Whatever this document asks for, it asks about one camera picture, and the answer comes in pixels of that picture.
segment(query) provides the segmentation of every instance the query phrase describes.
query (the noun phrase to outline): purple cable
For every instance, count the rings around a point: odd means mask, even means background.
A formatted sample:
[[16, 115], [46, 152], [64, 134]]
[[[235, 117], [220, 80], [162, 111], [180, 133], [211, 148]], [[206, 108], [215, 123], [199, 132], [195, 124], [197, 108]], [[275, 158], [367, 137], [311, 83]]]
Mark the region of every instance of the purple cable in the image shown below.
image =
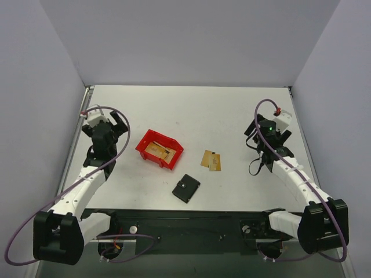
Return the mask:
[[[142, 252], [139, 252], [138, 254], [128, 258], [128, 259], [116, 259], [116, 260], [109, 260], [109, 262], [114, 262], [114, 263], [122, 263], [122, 262], [129, 262], [133, 259], [136, 259], [138, 258], [139, 256], [143, 255], [145, 252], [147, 251], [150, 251], [155, 243], [156, 243], [156, 239], [153, 237], [153, 236], [149, 236], [149, 235], [141, 235], [141, 234], [121, 234], [121, 235], [108, 235], [108, 236], [98, 236], [97, 239], [112, 239], [112, 238], [115, 238], [115, 237], [143, 237], [145, 239], [151, 239], [152, 240], [152, 243], [146, 248], [144, 249]], [[103, 256], [104, 253], [106, 253], [108, 250], [110, 250], [110, 248], [104, 250], [100, 255]]]
[[109, 164], [111, 164], [113, 161], [115, 161], [123, 152], [124, 150], [126, 149], [126, 147], [128, 146], [128, 143], [129, 143], [129, 139], [130, 139], [130, 134], [131, 134], [131, 131], [130, 131], [130, 124], [129, 124], [129, 121], [127, 119], [127, 117], [121, 112], [121, 111], [118, 111], [117, 109], [115, 108], [112, 108], [112, 107], [108, 107], [108, 106], [100, 106], [98, 108], [94, 107], [94, 108], [89, 108], [87, 109], [86, 111], [84, 111], [85, 113], [88, 113], [90, 111], [93, 111], [93, 110], [97, 110], [97, 109], [108, 109], [108, 110], [112, 110], [112, 111], [115, 111], [116, 113], [120, 114], [121, 117], [124, 118], [127, 126], [128, 126], [128, 137], [126, 139], [126, 142], [125, 142], [125, 145], [122, 147], [121, 151], [114, 157], [112, 158], [110, 161], [106, 162], [105, 164], [103, 164], [102, 166], [100, 166], [99, 168], [95, 169], [94, 171], [91, 171], [89, 174], [85, 175], [84, 177], [82, 177], [80, 180], [78, 180], [77, 182], [75, 182], [74, 184], [72, 184], [69, 188], [67, 188], [65, 191], [61, 192], [60, 194], [58, 194], [57, 196], [55, 196], [49, 203], [47, 203], [46, 205], [44, 205], [43, 207], [41, 207], [38, 211], [36, 211], [33, 215], [31, 215], [30, 217], [28, 217], [17, 229], [16, 231], [14, 232], [14, 234], [10, 237], [6, 247], [5, 247], [5, 252], [4, 252], [4, 260], [9, 264], [9, 265], [14, 265], [14, 266], [23, 266], [23, 265], [29, 265], [29, 264], [33, 264], [34, 262], [37, 262], [38, 260], [37, 259], [32, 259], [30, 261], [27, 261], [27, 262], [13, 262], [9, 259], [9, 250], [10, 250], [10, 247], [12, 246], [12, 243], [14, 241], [14, 239], [16, 238], [16, 236], [19, 234], [19, 232], [23, 229], [23, 227], [39, 212], [39, 211], [42, 211], [43, 209], [49, 207], [51, 204], [53, 204], [56, 200], [59, 200], [63, 195], [65, 195], [66, 193], [68, 193], [69, 191], [71, 191], [72, 189], [74, 189], [76, 186], [78, 186], [82, 181], [84, 181], [85, 179], [89, 178], [91, 175], [95, 174], [96, 172], [102, 170], [103, 168], [105, 168], [106, 166], [108, 166]]
[[[257, 133], [259, 135], [259, 137], [261, 138], [261, 140], [263, 141], [263, 143], [267, 146], [267, 148], [272, 152], [274, 153], [275, 156], [277, 156], [281, 161], [283, 161], [287, 166], [289, 166], [290, 168], [294, 168], [294, 166], [289, 163], [286, 159], [284, 159], [281, 155], [279, 155], [277, 152], [275, 152], [275, 150], [270, 146], [270, 144], [267, 142], [267, 140], [265, 140], [264, 136], [262, 135], [261, 131], [260, 131], [260, 128], [259, 128], [259, 124], [258, 124], [258, 121], [257, 121], [257, 111], [259, 110], [259, 106], [261, 106], [262, 103], [265, 103], [265, 102], [270, 102], [272, 103], [276, 109], [278, 109], [278, 106], [276, 105], [276, 103], [272, 100], [270, 100], [269, 98], [266, 98], [265, 100], [262, 100], [260, 101], [256, 108], [255, 108], [255, 113], [254, 113], [254, 122], [255, 122], [255, 127], [256, 127], [256, 130], [257, 130]], [[326, 204], [326, 201], [321, 197], [321, 195], [314, 189], [314, 187], [306, 180], [305, 176], [303, 176], [303, 174], [298, 170], [298, 169], [295, 169], [295, 172], [299, 175], [299, 177], [305, 182], [306, 185], [308, 185], [308, 187], [313, 191], [313, 193], [317, 196], [317, 198], [321, 201], [321, 203], [323, 204], [324, 208], [326, 209], [326, 211], [328, 212], [329, 214], [329, 217], [331, 219], [331, 221], [333, 222], [335, 228], [336, 228], [336, 231], [337, 233], [339, 234], [340, 236], [340, 241], [341, 241], [341, 245], [343, 247], [343, 256], [340, 258], [340, 259], [335, 259], [335, 258], [332, 258], [330, 256], [327, 256], [326, 254], [323, 254], [323, 253], [319, 253], [321, 256], [323, 256], [324, 258], [326, 259], [329, 259], [330, 261], [333, 261], [333, 262], [344, 262], [345, 259], [347, 258], [347, 243], [345, 242], [345, 238], [344, 238], [344, 235], [343, 233], [341, 232], [341, 229], [339, 227], [339, 224], [337, 223], [336, 219], [335, 219], [335, 216], [333, 215], [331, 209], [329, 208], [329, 206]], [[276, 262], [283, 262], [283, 261], [302, 261], [304, 259], [307, 259], [308, 256], [304, 256], [302, 258], [298, 258], [298, 259], [276, 259], [275, 261]]]

